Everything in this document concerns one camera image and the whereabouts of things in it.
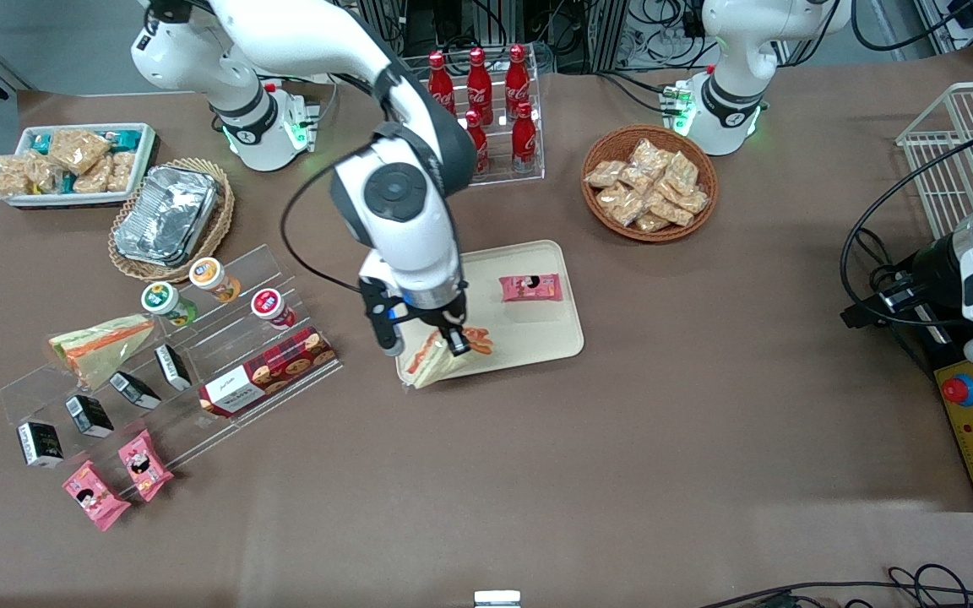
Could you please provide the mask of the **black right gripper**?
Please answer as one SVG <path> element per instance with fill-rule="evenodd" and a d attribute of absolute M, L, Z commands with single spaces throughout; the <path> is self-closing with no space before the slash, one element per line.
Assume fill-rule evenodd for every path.
<path fill-rule="evenodd" d="M 379 272 L 361 273 L 358 288 L 364 315 L 376 332 L 394 332 L 398 324 L 421 320 L 445 330 L 449 353 L 462 356 L 471 351 L 464 324 L 467 319 L 468 284 L 462 272 L 445 278 L 440 287 L 413 290 L 398 287 L 394 278 Z"/>

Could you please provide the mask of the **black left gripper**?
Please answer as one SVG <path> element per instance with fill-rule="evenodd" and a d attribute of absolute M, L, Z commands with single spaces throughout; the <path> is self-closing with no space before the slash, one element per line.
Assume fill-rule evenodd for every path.
<path fill-rule="evenodd" d="M 891 280 L 878 291 L 879 301 L 850 304 L 840 313 L 848 328 L 963 326 L 960 261 L 953 237 L 942 237 L 896 265 L 878 269 L 878 280 Z"/>

